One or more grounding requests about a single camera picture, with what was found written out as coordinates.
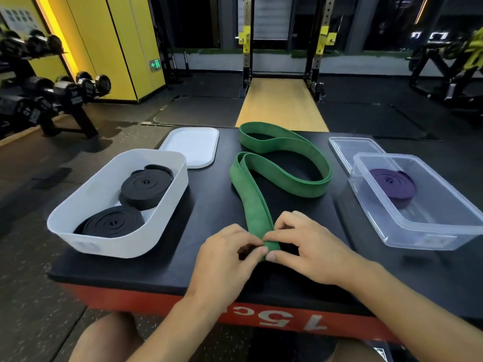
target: forearm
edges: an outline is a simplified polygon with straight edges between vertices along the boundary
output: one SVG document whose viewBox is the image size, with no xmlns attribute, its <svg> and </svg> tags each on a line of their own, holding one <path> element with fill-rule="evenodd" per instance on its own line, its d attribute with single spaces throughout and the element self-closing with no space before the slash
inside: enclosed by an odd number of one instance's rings
<svg viewBox="0 0 483 362">
<path fill-rule="evenodd" d="M 129 362 L 188 361 L 220 314 L 210 305 L 185 296 Z"/>
<path fill-rule="evenodd" d="M 421 362 L 477 361 L 483 332 L 364 262 L 347 286 Z"/>
</svg>

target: wooden floor panel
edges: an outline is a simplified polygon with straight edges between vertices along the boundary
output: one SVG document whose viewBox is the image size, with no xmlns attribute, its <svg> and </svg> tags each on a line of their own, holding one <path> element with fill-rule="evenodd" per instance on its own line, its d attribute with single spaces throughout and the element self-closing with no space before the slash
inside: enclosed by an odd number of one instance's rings
<svg viewBox="0 0 483 362">
<path fill-rule="evenodd" d="M 304 81 L 294 78 L 253 78 L 236 126 L 251 121 L 291 131 L 329 132 Z"/>
</svg>

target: purple resistance band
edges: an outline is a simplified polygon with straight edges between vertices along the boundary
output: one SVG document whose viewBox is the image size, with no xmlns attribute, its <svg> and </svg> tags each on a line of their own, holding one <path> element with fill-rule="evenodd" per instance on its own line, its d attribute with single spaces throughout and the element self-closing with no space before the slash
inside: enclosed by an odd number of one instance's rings
<svg viewBox="0 0 483 362">
<path fill-rule="evenodd" d="M 416 195 L 416 185 L 403 171 L 373 169 L 370 173 L 397 209 L 404 209 Z"/>
</svg>

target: orange light strip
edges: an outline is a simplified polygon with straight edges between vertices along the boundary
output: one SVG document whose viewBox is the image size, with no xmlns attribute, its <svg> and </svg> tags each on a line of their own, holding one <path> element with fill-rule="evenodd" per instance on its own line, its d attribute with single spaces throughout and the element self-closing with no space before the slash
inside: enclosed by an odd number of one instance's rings
<svg viewBox="0 0 483 362">
<path fill-rule="evenodd" d="M 419 12 L 418 12 L 418 16 L 416 18 L 416 21 L 414 22 L 414 25 L 416 25 L 417 23 L 419 23 L 419 19 L 421 18 L 421 16 L 423 15 L 423 11 L 424 11 L 424 8 L 426 7 L 426 3 L 427 3 L 428 0 L 424 0 L 423 1 L 423 4 L 421 5 L 421 8 L 419 9 Z"/>
<path fill-rule="evenodd" d="M 70 70 L 70 73 L 72 74 L 72 76 L 75 76 L 76 73 L 79 71 L 79 68 L 75 63 L 74 57 L 70 53 L 69 45 L 65 40 L 64 34 L 60 29 L 60 25 L 57 21 L 56 16 L 54 15 L 54 12 L 52 11 L 49 1 L 48 0 L 36 0 L 36 1 L 37 1 L 37 5 L 39 5 L 40 10 L 42 11 L 42 14 L 45 17 L 47 24 L 49 25 L 50 30 L 52 31 L 52 33 L 58 36 L 62 41 L 62 45 L 65 51 L 65 54 L 63 54 L 62 56 L 64 57 L 64 60 Z"/>
</svg>

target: black floor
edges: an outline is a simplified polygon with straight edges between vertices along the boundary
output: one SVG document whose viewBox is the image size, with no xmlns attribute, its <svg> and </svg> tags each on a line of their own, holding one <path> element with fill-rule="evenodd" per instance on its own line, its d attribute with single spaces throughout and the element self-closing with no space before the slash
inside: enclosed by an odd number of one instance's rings
<svg viewBox="0 0 483 362">
<path fill-rule="evenodd" d="M 237 109 L 243 104 L 234 95 L 238 94 L 239 75 L 204 73 L 183 80 L 140 106 L 86 106 L 99 129 L 98 139 L 86 140 L 77 133 L 47 139 L 37 132 L 0 148 L 0 360 L 67 361 L 81 332 L 103 315 L 86 311 L 45 277 L 52 260 L 66 247 L 46 229 L 51 210 L 118 153 L 158 147 L 171 127 L 141 125 L 148 118 L 166 111 L 171 124 L 177 124 L 176 117 L 198 113 L 204 118 L 193 124 L 205 119 L 212 125 L 235 124 Z M 380 136 L 377 141 L 387 152 L 419 156 L 483 209 L 478 180 L 483 175 L 482 130 L 416 94 L 404 78 L 332 76 L 323 81 L 327 91 L 324 104 L 330 107 L 323 114 L 329 127 L 335 124 L 329 121 L 342 120 L 349 113 L 360 115 L 354 127 L 341 122 L 337 130 L 366 130 L 364 133 Z M 190 98 L 173 104 L 178 95 Z M 183 99 L 188 103 L 178 106 Z M 220 102 L 225 101 L 237 101 L 237 108 L 224 108 Z M 375 109 L 382 112 L 377 123 L 364 119 L 375 115 Z M 59 124 L 75 126 L 70 117 Z M 393 132 L 400 138 L 382 138 L 393 137 Z M 421 141 L 426 133 L 441 142 Z M 137 316 L 137 320 L 144 336 L 160 322 L 149 316 Z M 217 325 L 192 360 L 246 360 L 253 332 L 250 327 Z"/>
</svg>

